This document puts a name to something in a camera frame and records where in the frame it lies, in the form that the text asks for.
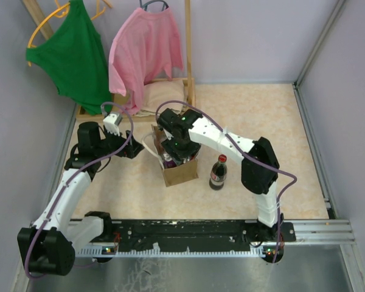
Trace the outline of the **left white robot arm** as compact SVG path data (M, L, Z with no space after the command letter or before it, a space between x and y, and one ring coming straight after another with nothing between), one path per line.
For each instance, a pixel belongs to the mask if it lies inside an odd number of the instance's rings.
M90 211L70 228L72 214L102 168L103 160L110 161L113 156L133 159L143 149L134 139L133 130L123 137L118 128L108 130L97 122L81 123L77 140L51 201L31 227L21 228L17 235L23 266L30 279L45 274L67 275L74 266L76 253L83 247L93 240L105 242L113 237L109 213Z

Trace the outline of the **brown burlap canvas bag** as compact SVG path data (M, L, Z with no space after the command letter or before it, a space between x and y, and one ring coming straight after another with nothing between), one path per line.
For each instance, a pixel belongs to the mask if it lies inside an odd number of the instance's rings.
M161 145L161 142L164 142L165 139L166 135L155 125L152 125L151 131L145 134L141 139L141 144L144 146L144 148L149 152L149 154L156 158L161 168L165 186L175 186L197 179L198 160L196 156L180 165L176 163L176 167L174 168L164 168L161 156L163 152L166 151Z

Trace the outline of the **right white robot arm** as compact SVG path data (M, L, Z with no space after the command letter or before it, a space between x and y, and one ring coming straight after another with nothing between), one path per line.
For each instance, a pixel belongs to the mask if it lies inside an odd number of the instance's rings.
M161 145L174 160L183 162L207 146L240 165L241 183L255 195L258 210L257 222L248 232L250 241L268 242L280 235L282 217L275 194L279 162L269 140L255 141L228 132L198 109L176 114L167 108L156 122L166 135Z

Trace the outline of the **purple soda can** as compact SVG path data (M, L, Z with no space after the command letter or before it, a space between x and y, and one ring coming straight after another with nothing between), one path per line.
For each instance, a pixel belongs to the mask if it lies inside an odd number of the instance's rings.
M163 152L161 158L162 158L162 163L163 163L165 169L176 167L175 161L168 153Z

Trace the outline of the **dark cola bottle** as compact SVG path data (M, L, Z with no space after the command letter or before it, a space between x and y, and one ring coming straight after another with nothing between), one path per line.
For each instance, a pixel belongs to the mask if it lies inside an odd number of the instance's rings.
M209 186L213 190L220 190L224 186L228 167L226 165L226 155L219 155L218 161L212 166L210 172Z

